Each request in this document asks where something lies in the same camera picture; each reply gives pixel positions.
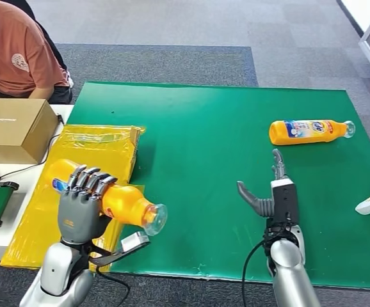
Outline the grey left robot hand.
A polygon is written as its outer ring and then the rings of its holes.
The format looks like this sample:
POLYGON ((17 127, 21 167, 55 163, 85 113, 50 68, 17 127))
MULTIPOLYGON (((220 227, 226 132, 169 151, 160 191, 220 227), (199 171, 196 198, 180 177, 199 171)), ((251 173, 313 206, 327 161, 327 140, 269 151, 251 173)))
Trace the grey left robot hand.
POLYGON ((112 220, 103 212, 103 198, 116 181, 99 168, 76 167, 60 191, 57 222, 61 240, 84 245, 102 236, 112 220))

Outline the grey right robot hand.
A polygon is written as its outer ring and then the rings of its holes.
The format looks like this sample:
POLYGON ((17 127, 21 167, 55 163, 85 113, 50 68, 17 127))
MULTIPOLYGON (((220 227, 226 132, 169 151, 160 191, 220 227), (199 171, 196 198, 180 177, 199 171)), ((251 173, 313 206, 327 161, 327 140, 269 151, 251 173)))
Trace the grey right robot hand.
MULTIPOLYGON (((282 180, 288 178, 285 172, 283 158, 279 150, 273 149, 273 155, 274 158, 274 164, 272 166, 272 170, 275 175, 276 180, 282 180)), ((239 194, 250 205, 256 214, 261 217, 273 217, 274 215, 274 204, 271 198, 258 198, 248 189, 242 181, 237 181, 236 186, 239 194)))

